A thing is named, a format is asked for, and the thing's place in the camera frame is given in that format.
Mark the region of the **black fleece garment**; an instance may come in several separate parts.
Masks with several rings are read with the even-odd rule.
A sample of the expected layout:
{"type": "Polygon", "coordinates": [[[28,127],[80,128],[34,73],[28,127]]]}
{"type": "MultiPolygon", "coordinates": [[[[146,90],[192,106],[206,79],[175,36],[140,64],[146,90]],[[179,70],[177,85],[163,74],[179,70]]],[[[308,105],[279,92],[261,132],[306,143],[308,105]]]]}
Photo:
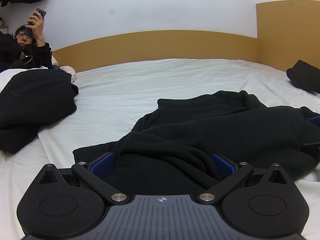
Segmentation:
{"type": "Polygon", "coordinates": [[[267,107],[256,96],[219,91],[188,100],[158,100],[118,141],[74,150],[76,162],[110,152],[115,166],[105,181],[128,196],[197,196],[222,179],[212,154],[268,168],[279,163],[293,180],[311,172],[319,151],[316,113],[306,107],[267,107]]]}

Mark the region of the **black folded garment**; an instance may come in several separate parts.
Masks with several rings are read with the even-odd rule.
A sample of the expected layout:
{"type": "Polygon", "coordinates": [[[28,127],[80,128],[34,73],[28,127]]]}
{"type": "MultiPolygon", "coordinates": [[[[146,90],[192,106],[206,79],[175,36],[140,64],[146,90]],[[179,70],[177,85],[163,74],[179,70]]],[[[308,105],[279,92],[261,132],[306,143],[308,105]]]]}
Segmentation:
{"type": "Polygon", "coordinates": [[[307,62],[298,60],[292,68],[286,71],[292,85],[306,92],[319,93],[320,70],[307,62]]]}

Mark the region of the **white bed sheet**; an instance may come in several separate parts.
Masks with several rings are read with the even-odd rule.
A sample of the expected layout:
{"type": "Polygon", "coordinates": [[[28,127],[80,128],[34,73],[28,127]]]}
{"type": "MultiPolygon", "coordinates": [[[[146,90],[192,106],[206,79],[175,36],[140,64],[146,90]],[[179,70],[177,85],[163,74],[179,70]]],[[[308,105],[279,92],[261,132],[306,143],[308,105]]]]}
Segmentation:
{"type": "Polygon", "coordinates": [[[1,153],[1,239],[23,238],[16,209],[44,164],[69,168],[75,149],[119,140],[157,108],[158,99],[244,90],[268,107],[305,106],[319,112],[319,95],[293,87],[285,72],[243,60],[124,63],[79,72],[75,84],[75,113],[42,129],[18,153],[1,153]]]}

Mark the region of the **wooden headboard panel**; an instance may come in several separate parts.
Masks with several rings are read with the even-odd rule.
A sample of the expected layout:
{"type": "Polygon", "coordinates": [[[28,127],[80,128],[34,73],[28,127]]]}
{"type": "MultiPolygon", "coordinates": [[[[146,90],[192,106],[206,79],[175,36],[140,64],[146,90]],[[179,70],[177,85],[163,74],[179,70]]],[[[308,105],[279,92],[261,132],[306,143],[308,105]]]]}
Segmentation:
{"type": "Polygon", "coordinates": [[[298,60],[319,66],[319,1],[259,3],[257,37],[199,30],[142,31],[97,38],[53,52],[81,72],[114,64],[161,59],[230,59],[278,70],[298,60]]]}

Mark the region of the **black garment pile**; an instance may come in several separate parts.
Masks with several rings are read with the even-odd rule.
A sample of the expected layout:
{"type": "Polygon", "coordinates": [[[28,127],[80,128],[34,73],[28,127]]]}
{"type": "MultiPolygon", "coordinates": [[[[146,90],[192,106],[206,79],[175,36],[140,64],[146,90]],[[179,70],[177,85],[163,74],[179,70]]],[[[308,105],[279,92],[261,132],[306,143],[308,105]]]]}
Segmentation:
{"type": "Polygon", "coordinates": [[[71,74],[56,69],[1,72],[1,150],[15,154],[44,126],[74,113],[79,89],[71,74]]]}

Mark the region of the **pink white pillow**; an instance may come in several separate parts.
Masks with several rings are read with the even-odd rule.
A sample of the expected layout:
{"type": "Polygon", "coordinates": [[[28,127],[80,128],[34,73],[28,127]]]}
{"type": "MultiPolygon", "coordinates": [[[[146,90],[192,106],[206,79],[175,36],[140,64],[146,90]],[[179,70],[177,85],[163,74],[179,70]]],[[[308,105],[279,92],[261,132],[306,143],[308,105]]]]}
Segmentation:
{"type": "Polygon", "coordinates": [[[64,72],[71,75],[71,83],[74,83],[76,80],[76,71],[71,66],[59,66],[55,57],[52,56],[52,66],[54,69],[63,70],[64,72]]]}

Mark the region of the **person in black hoodie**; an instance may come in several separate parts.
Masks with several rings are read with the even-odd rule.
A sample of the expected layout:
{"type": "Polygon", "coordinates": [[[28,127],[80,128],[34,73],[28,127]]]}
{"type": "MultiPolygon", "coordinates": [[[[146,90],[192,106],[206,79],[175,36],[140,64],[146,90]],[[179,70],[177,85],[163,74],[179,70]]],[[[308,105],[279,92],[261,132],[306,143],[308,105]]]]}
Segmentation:
{"type": "Polygon", "coordinates": [[[24,34],[25,25],[14,35],[1,33],[1,72],[8,69],[52,69],[52,49],[43,34],[32,38],[24,34]]]}

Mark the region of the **dark smartphone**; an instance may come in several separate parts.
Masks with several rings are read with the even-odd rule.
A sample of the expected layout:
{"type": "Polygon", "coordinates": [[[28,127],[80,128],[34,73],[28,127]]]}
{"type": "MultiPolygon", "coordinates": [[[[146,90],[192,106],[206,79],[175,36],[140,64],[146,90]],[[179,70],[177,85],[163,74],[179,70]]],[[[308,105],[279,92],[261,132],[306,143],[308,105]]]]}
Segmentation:
{"type": "Polygon", "coordinates": [[[43,33],[44,17],[46,13],[46,11],[40,8],[35,9],[34,14],[28,18],[27,23],[24,26],[24,34],[32,38],[41,36],[43,33]]]}

